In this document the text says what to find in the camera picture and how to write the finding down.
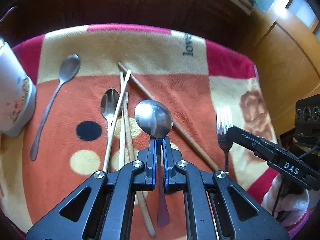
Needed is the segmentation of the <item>right hand in white glove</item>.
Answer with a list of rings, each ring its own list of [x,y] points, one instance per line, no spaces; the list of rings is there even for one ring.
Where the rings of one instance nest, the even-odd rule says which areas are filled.
[[[264,195],[261,203],[262,207],[269,213],[272,213],[276,197],[278,195],[282,176],[278,174],[273,180],[269,191]],[[287,194],[284,197],[279,197],[277,207],[274,212],[274,218],[280,214],[281,211],[288,212],[288,215],[281,219],[280,222],[284,227],[290,227],[298,224],[300,220],[307,213],[309,205],[309,193],[306,189],[299,194]]]

